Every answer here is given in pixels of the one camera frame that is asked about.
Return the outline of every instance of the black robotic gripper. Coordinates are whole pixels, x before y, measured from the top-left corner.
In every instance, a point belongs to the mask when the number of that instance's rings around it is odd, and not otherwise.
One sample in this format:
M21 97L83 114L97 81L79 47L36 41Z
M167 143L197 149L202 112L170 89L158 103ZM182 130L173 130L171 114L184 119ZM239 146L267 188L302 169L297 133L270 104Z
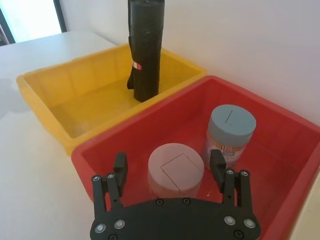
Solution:
M210 168L222 203L196 198L163 198L123 207L128 173L124 152L113 171L92 177L94 221L92 240L257 240L261 227L253 213L250 173L226 169L220 150L212 150ZM105 194L111 210L107 211Z

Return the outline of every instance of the plastic bin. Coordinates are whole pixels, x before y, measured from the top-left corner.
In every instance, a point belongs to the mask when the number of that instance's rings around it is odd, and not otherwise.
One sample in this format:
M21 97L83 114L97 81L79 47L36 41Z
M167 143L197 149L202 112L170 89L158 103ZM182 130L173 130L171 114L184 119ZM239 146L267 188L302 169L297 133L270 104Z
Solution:
M91 177L113 170L125 151L128 176L125 206L153 198L148 158L166 143L182 143L201 154L212 109L235 104L249 110L257 126L234 169L251 172L254 213L264 240L287 239L320 165L320 127L239 86L208 76L79 146L71 159L88 195ZM211 173L205 171L197 198L220 202Z
M206 70L162 49L159 95L140 103L127 90L129 45L23 74L20 92L68 155L79 144L206 75Z

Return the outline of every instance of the bright light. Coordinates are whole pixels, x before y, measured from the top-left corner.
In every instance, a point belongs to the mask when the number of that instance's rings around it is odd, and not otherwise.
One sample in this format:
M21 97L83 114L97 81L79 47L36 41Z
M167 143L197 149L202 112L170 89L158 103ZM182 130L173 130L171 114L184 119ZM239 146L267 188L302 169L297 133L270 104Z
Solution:
M53 0L0 0L16 43L60 34Z

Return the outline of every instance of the yellow plastic bin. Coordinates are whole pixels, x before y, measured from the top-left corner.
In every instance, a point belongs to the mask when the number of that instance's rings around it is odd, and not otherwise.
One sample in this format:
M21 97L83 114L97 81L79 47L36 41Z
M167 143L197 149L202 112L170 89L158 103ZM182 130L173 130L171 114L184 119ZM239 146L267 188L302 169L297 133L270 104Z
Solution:
M159 95L141 103L127 89L132 58L121 45L20 75L20 92L70 155L79 144L194 83L207 71L161 51Z

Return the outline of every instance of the red plastic bin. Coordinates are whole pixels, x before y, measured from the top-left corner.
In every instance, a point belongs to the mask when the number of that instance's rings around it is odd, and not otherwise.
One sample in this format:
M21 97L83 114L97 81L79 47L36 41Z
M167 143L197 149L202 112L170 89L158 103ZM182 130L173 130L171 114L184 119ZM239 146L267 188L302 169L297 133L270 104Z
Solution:
M182 143L202 152L209 117L218 105L234 104L256 118L256 130L235 169L251 172L254 213L263 240L287 239L320 165L320 127L250 91L207 76L76 148L71 159L90 198L91 177L112 172L124 151L128 176L124 206L153 199L148 159L158 146ZM206 171L197 198L220 202Z

